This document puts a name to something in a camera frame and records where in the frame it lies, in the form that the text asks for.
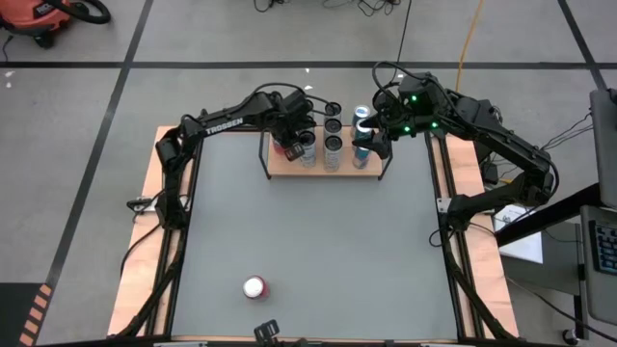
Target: table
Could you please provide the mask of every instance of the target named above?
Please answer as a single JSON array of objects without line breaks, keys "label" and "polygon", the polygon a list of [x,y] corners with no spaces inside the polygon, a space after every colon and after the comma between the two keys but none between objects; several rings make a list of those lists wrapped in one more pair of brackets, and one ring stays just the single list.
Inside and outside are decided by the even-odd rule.
[{"label": "table", "polygon": [[[159,127],[156,139],[159,139],[170,127]],[[447,172],[443,169],[443,159],[441,156],[439,143],[433,139],[433,149],[435,164],[437,167],[436,177],[440,182],[442,196],[447,196],[445,185]],[[446,137],[447,150],[450,157],[452,176],[457,193],[476,195],[483,191],[480,172],[475,159],[472,143],[468,143],[454,137]],[[183,179],[186,192],[187,184],[190,179],[190,169],[187,169]],[[146,183],[143,189],[144,196],[153,196],[161,188],[161,170],[155,151],[152,152]],[[474,223],[492,229],[492,223],[488,216],[476,216]],[[141,235],[150,230],[158,223],[157,217],[150,213],[138,217],[133,229],[131,244]],[[175,252],[175,242],[177,231],[172,234],[172,242],[169,251],[168,261]],[[491,310],[493,315],[501,322],[504,328],[511,334],[518,335],[514,311],[510,303],[508,288],[503,268],[499,257],[496,240],[488,232],[478,228],[470,227],[466,233],[469,263],[473,272],[473,280],[478,295]],[[142,303],[152,289],[156,265],[161,252],[163,240],[163,230],[157,230],[147,239],[126,262],[124,274],[121,279],[118,297],[114,307],[114,312],[109,327],[109,334],[114,334],[121,330],[132,318],[133,314],[139,310]],[[463,325],[467,336],[474,336],[473,323],[467,298],[459,290],[461,297],[461,311]],[[170,303],[169,288],[164,294],[158,307],[154,333],[162,334],[165,331],[165,316]],[[490,336],[488,330],[484,329],[487,337]],[[236,336],[174,336],[175,340],[186,339],[206,339],[206,340],[246,340],[249,338],[238,338]]]}]

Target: red and white object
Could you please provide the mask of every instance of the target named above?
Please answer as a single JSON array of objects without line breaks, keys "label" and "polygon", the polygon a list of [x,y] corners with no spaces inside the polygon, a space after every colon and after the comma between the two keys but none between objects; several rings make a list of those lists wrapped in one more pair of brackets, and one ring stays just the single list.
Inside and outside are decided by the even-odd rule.
[{"label": "red and white object", "polygon": [[266,299],[270,294],[268,283],[261,276],[249,277],[242,286],[244,295],[252,300]]}]

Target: wooden table frame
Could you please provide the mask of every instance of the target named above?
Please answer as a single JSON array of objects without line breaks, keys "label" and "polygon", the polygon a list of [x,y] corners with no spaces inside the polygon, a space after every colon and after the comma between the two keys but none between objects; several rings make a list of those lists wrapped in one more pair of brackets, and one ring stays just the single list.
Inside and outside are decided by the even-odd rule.
[{"label": "wooden table frame", "polygon": [[[156,132],[156,140],[160,139],[169,126],[161,126]],[[473,196],[484,192],[484,186],[480,177],[478,163],[475,157],[473,143],[466,142],[452,136],[447,136],[445,141],[437,138],[426,138],[431,165],[433,166],[433,176],[436,182],[436,195],[449,197],[450,193],[466,194]],[[197,171],[198,167],[187,166],[185,175],[182,179],[182,194],[189,193],[191,182],[194,177],[191,174]],[[142,195],[152,197],[161,190],[162,173],[156,151],[153,150],[150,156],[146,181]],[[478,225],[493,229],[489,216],[476,215],[472,221]],[[136,242],[142,235],[156,226],[158,218],[154,213],[147,213],[136,219],[135,227],[130,240],[130,245]],[[124,272],[121,278],[118,296],[114,305],[114,311],[109,325],[108,334],[116,334],[123,329],[133,318],[134,314],[141,308],[144,301],[151,293],[154,278],[157,271],[157,264],[162,255],[166,255],[166,266],[172,261],[177,248],[179,230],[171,230],[167,235],[162,228],[155,231],[142,245],[137,247],[133,254],[128,257]],[[169,245],[165,251],[162,245]],[[472,272],[472,280],[477,294],[489,308],[493,316],[510,334],[518,335],[514,310],[510,302],[510,295],[506,285],[496,239],[486,230],[471,226],[461,239],[452,238],[450,241],[452,251],[459,264],[464,270],[469,268]],[[474,325],[474,317],[467,296],[463,293],[458,284],[454,284],[458,298],[461,322],[457,323],[459,334],[463,331],[466,337],[491,337],[490,332],[484,325],[481,327]],[[169,334],[171,331],[175,297],[170,293],[177,292],[178,280],[174,280],[163,294],[156,309],[156,319],[153,324],[153,334]],[[238,336],[172,336],[173,340],[207,340],[207,341],[251,341],[252,337]],[[336,340],[337,342],[368,342],[368,340]],[[454,342],[432,340],[431,342]]]}]

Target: vacuum hose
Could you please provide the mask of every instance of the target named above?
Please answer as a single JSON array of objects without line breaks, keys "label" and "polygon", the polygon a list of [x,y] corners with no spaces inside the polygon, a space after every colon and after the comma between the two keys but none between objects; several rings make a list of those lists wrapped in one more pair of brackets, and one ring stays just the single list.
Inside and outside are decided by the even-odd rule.
[{"label": "vacuum hose", "polygon": [[108,23],[112,16],[109,14],[109,10],[107,7],[103,5],[99,0],[84,0],[85,2],[94,6],[97,10],[100,11],[100,15],[89,15],[88,13],[84,13],[72,6],[67,6],[63,3],[63,0],[43,0],[46,4],[53,6],[54,8],[74,16],[77,19],[81,19],[85,22],[92,24],[106,24]]}]

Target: gray table surface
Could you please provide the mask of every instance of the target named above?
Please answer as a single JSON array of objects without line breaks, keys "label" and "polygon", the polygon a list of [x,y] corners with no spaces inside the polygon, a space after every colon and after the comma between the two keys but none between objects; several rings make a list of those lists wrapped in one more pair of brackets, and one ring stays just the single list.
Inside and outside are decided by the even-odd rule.
[{"label": "gray table surface", "polygon": [[[281,336],[456,339],[422,137],[394,145],[383,181],[273,177],[258,135],[206,139],[173,335],[251,336],[277,319]],[[270,297],[244,297],[264,277]]]}]

